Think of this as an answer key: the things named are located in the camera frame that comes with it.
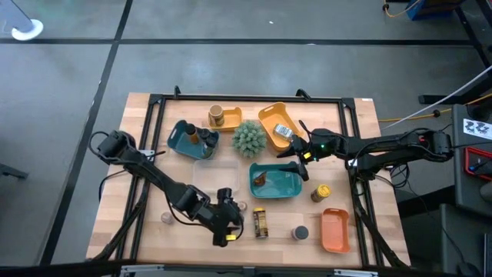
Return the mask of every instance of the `yellow can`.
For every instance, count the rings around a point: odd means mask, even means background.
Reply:
[[[263,208],[254,208],[254,234],[257,239],[265,239],[268,237],[267,213]]]
[[[330,187],[327,185],[319,185],[312,193],[311,193],[311,200],[313,202],[321,202],[323,199],[327,198],[330,196],[331,190]]]

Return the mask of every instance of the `clear plastic container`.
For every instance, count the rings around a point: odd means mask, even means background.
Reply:
[[[204,192],[216,193],[218,189],[238,190],[239,161],[197,160],[193,164],[192,185]]]

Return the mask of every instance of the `label sticker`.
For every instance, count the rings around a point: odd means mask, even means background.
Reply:
[[[492,125],[463,118],[463,133],[492,140]]]

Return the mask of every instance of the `white cable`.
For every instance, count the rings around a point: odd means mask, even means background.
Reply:
[[[391,124],[391,125],[388,125],[388,126],[386,126],[386,127],[382,128],[381,130],[385,130],[386,128],[390,128],[391,126],[395,126],[396,124],[398,124],[398,123],[400,123],[400,122],[404,122],[405,120],[409,119],[410,117],[413,117],[413,116],[415,116],[415,115],[418,115],[418,114],[420,114],[421,112],[423,112],[423,111],[425,111],[425,110],[428,110],[429,108],[434,107],[435,105],[439,105],[440,103],[442,103],[442,102],[446,101],[446,100],[447,100],[448,98],[450,98],[451,96],[456,95],[457,93],[460,93],[460,92],[461,92],[462,90],[464,90],[467,86],[469,86],[469,85],[471,85],[473,82],[477,81],[480,77],[482,77],[483,75],[485,75],[485,73],[487,73],[487,72],[488,72],[489,70],[491,70],[491,69],[492,69],[492,66],[489,66],[487,69],[483,70],[483,71],[482,71],[479,75],[477,75],[477,77],[475,77],[475,78],[471,79],[471,81],[469,81],[468,83],[464,84],[461,88],[457,89],[455,92],[451,93],[450,95],[448,95],[448,96],[444,97],[443,99],[441,99],[441,100],[439,100],[439,101],[435,102],[434,104],[432,104],[432,105],[430,105],[430,106],[427,106],[427,107],[425,107],[425,108],[421,109],[421,110],[420,110],[420,111],[418,111],[418,112],[415,112],[415,113],[413,113],[413,114],[411,114],[411,115],[407,116],[406,118],[402,118],[402,119],[400,119],[399,121],[397,121],[397,122],[395,122],[395,123],[393,123],[393,124]]]
[[[4,34],[9,34],[9,35],[10,35],[10,33],[11,33],[11,32],[6,32],[6,31],[5,31],[5,27],[7,27],[7,20],[5,20],[5,21],[3,22],[2,33],[4,33]]]

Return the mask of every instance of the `yellow cable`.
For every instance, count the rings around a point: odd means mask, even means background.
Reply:
[[[487,94],[487,95],[482,96],[482,97],[480,97],[480,98],[478,98],[478,99],[475,99],[475,100],[473,100],[473,101],[470,101],[470,102],[468,102],[468,103],[467,103],[467,104],[465,104],[465,105],[471,105],[471,104],[474,104],[474,103],[476,103],[476,102],[482,101],[482,100],[484,100],[484,99],[486,99],[486,98],[489,98],[489,97],[491,97],[491,96],[492,96],[492,93]],[[440,112],[441,114],[442,114],[442,113],[445,113],[445,112],[451,112],[451,109],[450,109],[450,108],[446,108],[446,109],[444,109],[444,110],[442,110],[442,111],[439,111],[439,112]],[[431,118],[431,117],[434,117],[434,114],[414,116],[414,117],[409,118],[408,120],[423,119],[423,118]],[[391,118],[391,119],[381,119],[381,120],[378,120],[378,121],[379,121],[379,122],[397,122],[397,121],[399,121],[399,120],[401,120],[401,119],[402,119],[402,118]]]
[[[400,15],[403,15],[405,12],[408,12],[408,10],[409,10],[409,9],[413,8],[413,7],[414,7],[416,4],[418,4],[420,1],[422,1],[422,0],[417,0],[417,1],[415,1],[415,3],[414,3],[414,4],[410,5],[410,7],[406,8],[406,9],[405,9],[405,10],[403,10],[402,12],[398,12],[396,15],[392,15],[392,14],[390,14],[390,12],[388,11],[389,6],[388,6],[388,8],[384,8],[384,11],[386,12],[386,15],[387,15],[388,17],[390,17],[390,18],[395,18],[395,17],[398,17],[398,16],[400,16]]]

